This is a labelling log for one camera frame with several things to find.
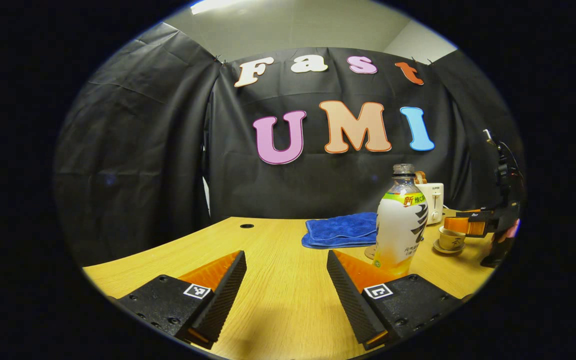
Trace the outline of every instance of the white letter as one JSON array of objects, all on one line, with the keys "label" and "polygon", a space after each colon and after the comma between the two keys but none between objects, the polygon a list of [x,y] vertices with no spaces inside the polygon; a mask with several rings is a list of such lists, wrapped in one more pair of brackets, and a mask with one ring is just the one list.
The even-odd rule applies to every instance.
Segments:
[{"label": "white letter", "polygon": [[308,71],[324,71],[328,68],[324,58],[320,55],[303,55],[294,60],[290,68],[294,73],[307,73]]},{"label": "white letter", "polygon": [[240,64],[239,67],[241,68],[241,75],[239,75],[239,81],[235,82],[235,88],[256,83],[257,78],[255,77],[255,74],[262,75],[264,71],[266,71],[266,64],[270,65],[274,62],[275,59],[272,57],[266,57],[264,59]]}]

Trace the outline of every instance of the small cup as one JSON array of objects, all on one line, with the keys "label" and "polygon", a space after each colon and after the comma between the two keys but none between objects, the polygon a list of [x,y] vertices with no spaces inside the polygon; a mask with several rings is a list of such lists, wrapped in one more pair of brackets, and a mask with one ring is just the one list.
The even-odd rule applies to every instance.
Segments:
[{"label": "small cup", "polygon": [[466,233],[448,230],[441,226],[439,228],[439,246],[446,250],[455,250],[464,246]]}]

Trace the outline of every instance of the black curtain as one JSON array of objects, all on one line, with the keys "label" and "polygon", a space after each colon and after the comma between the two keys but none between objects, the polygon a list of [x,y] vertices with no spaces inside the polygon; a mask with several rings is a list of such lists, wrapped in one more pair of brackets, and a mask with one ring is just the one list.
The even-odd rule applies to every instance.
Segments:
[{"label": "black curtain", "polygon": [[499,154],[486,142],[482,131],[489,130],[496,141],[508,146],[510,152],[500,144],[509,154],[509,163],[517,165],[524,177],[523,184],[518,186],[525,187],[526,158],[517,123],[498,89],[463,51],[455,50],[441,57],[432,68],[447,89],[455,114],[464,123],[477,207],[493,207],[501,200],[499,191],[490,188],[497,181]]},{"label": "black curtain", "polygon": [[206,102],[221,64],[160,23],[90,77],[57,140],[54,193],[82,266],[209,224],[201,178]]},{"label": "black curtain", "polygon": [[[325,71],[295,73],[293,59],[320,55]],[[348,57],[368,57],[377,73],[354,73]],[[272,57],[257,82],[236,88],[240,64]],[[357,212],[375,212],[382,195],[392,185],[392,166],[414,164],[429,182],[444,184],[444,203],[468,210],[494,205],[498,155],[485,142],[483,130],[504,129],[521,144],[508,110],[498,103],[492,86],[461,88],[460,76],[470,79],[474,66],[456,63],[451,56],[441,64],[426,65],[397,55],[352,48],[298,48],[258,54],[221,69],[206,114],[206,178],[210,187],[213,222],[230,216],[261,218],[327,218]],[[423,85],[408,80],[396,63],[416,69]],[[384,106],[384,129],[392,149],[371,152],[364,146],[344,153],[327,153],[329,122],[319,108],[322,101],[342,101],[355,117],[362,105]],[[412,133],[401,107],[423,110],[427,133],[434,142],[430,151],[413,150]],[[286,112],[305,111],[302,121],[303,151],[287,164],[263,162],[256,148],[253,122],[273,116],[273,143],[277,150],[290,146]]]}]

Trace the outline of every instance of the blue towel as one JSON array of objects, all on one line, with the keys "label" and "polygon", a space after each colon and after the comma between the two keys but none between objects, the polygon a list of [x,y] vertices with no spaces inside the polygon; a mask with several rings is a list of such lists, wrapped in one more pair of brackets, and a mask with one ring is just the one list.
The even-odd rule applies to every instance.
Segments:
[{"label": "blue towel", "polygon": [[301,239],[302,246],[311,249],[355,248],[377,243],[377,214],[338,216],[329,219],[309,219],[308,232]]}]

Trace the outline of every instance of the table surface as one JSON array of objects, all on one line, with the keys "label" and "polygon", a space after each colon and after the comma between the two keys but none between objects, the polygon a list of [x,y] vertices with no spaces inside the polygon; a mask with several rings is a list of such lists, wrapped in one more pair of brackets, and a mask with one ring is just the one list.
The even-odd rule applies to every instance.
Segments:
[{"label": "table surface", "polygon": [[[444,209],[445,216],[454,210]],[[252,228],[241,228],[253,224]],[[446,255],[433,248],[435,223],[425,228],[410,274],[462,298],[486,283],[494,269],[480,266],[492,234],[466,237],[466,248]],[[180,239],[84,272],[108,296],[120,298],[158,275],[182,276],[234,251],[246,253],[247,271],[213,353],[233,360],[345,360],[365,354],[326,269],[328,250],[305,248],[305,219],[231,217]],[[370,263],[366,246],[339,248]]]}]

